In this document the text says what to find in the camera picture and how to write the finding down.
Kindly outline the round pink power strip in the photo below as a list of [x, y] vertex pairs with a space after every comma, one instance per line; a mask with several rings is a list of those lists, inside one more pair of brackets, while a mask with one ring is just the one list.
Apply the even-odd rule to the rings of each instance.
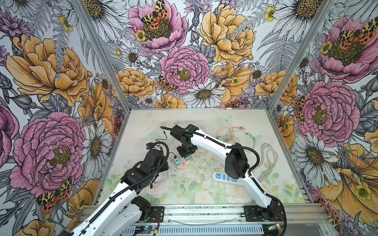
[[191, 160], [177, 157], [173, 159], [173, 165], [177, 170], [183, 171], [189, 168]]

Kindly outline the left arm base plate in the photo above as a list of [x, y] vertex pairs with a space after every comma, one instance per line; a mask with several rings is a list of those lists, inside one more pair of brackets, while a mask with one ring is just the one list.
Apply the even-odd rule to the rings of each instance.
[[151, 206], [147, 219], [142, 223], [162, 223], [164, 220], [165, 207]]

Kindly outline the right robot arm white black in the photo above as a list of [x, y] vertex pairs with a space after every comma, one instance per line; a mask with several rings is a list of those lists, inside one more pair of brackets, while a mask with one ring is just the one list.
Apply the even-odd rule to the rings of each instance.
[[191, 124], [186, 128], [176, 125], [173, 128], [161, 126], [161, 129], [169, 130], [170, 135], [181, 143], [177, 151], [182, 158], [194, 154], [198, 148], [217, 155], [224, 162], [226, 177], [238, 180], [246, 188], [263, 220], [272, 221], [275, 216], [287, 220], [283, 203], [270, 195], [253, 174], [260, 162], [260, 156], [254, 149], [239, 143], [222, 142]]

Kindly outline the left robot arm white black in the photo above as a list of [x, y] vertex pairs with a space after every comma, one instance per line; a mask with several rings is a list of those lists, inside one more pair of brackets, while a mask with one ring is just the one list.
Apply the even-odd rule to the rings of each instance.
[[122, 176], [110, 196], [84, 222], [71, 231], [63, 230], [61, 236], [118, 236], [136, 223], [148, 220], [151, 203], [139, 195], [151, 187], [161, 172], [169, 169], [169, 148], [150, 147], [144, 158]]

